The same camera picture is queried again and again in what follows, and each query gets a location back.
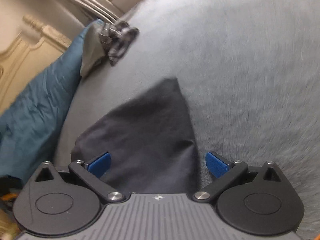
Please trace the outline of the black garment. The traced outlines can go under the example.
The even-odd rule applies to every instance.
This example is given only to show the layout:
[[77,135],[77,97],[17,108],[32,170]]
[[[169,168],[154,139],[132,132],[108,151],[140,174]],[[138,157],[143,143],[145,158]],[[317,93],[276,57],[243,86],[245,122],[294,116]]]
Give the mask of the black garment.
[[76,140],[73,161],[111,155],[102,181],[122,193],[194,193],[199,158],[177,79],[164,79],[103,116]]

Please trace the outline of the teal blue pillow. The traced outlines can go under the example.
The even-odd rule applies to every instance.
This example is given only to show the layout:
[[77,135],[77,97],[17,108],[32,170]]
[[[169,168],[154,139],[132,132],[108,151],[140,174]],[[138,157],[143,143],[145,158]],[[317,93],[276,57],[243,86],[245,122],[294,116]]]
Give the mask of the teal blue pillow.
[[85,36],[91,27],[101,23],[96,20],[85,27],[1,115],[1,178],[13,177],[25,183],[42,162],[53,160],[81,79]]

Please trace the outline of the grey patterned cloth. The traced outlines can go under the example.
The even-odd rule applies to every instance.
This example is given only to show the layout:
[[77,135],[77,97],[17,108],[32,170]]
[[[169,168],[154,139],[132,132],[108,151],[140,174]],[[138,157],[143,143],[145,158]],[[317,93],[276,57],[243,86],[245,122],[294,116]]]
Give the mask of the grey patterned cloth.
[[126,21],[114,24],[97,20],[90,24],[84,37],[80,76],[86,78],[104,61],[115,66],[139,35],[139,29]]

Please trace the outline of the cream wooden headboard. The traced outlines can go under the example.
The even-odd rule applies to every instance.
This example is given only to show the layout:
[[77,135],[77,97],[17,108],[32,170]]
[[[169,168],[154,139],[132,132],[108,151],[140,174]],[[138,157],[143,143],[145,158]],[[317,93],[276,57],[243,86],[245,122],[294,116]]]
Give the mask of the cream wooden headboard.
[[24,15],[22,20],[40,35],[40,39],[30,44],[18,34],[11,45],[1,51],[1,112],[9,108],[26,85],[58,59],[72,42],[31,15]]

